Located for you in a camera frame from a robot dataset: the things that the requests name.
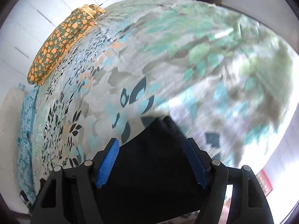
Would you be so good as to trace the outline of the black pants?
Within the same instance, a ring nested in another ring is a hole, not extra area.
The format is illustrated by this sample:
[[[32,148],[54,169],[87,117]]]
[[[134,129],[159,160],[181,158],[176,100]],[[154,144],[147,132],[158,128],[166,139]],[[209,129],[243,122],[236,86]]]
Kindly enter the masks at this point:
[[[98,190],[104,223],[160,223],[201,209],[203,188],[184,151],[186,137],[169,117],[156,118],[122,145]]]

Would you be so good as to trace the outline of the red paper item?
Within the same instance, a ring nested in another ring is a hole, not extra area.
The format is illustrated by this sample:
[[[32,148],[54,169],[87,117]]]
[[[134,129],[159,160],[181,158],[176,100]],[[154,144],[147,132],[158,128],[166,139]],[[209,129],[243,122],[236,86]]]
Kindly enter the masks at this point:
[[[256,174],[256,178],[261,185],[263,193],[267,197],[270,192],[273,190],[273,186],[271,184],[270,179],[268,178],[266,172],[262,169],[258,174]]]

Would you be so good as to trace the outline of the teal damask pillow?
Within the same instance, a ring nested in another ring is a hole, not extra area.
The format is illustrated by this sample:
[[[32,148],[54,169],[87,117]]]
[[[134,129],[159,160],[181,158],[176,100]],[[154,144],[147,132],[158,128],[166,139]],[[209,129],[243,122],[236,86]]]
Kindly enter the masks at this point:
[[[20,134],[17,140],[19,145],[17,175],[24,200],[34,204],[36,192],[33,184],[32,143],[33,123],[36,114],[36,97],[39,87],[35,86],[24,98],[21,110]]]

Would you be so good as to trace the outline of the cream upholstered headboard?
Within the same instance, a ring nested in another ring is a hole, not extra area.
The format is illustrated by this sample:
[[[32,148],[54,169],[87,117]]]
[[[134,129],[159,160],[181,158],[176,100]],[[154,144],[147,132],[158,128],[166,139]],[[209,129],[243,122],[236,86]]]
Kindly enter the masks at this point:
[[[21,200],[17,176],[17,160],[21,110],[25,93],[20,88],[8,91],[1,105],[1,195],[11,211],[27,214],[28,208]]]

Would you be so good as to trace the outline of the floral leaf bedspread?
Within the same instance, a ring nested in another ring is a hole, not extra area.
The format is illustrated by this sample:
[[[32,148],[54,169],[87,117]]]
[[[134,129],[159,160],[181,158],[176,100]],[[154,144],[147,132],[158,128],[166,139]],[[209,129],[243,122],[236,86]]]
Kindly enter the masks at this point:
[[[105,9],[38,90],[33,184],[169,116],[211,157],[260,171],[298,105],[298,53],[242,13],[195,0]]]

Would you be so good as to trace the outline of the orange pumpkin print pillow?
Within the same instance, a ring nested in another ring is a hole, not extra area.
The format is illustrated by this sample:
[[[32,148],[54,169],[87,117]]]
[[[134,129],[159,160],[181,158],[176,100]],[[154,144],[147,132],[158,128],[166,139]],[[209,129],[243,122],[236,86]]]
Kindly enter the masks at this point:
[[[98,5],[83,5],[71,12],[45,40],[27,74],[31,85],[42,85],[68,51],[84,37],[105,13]]]

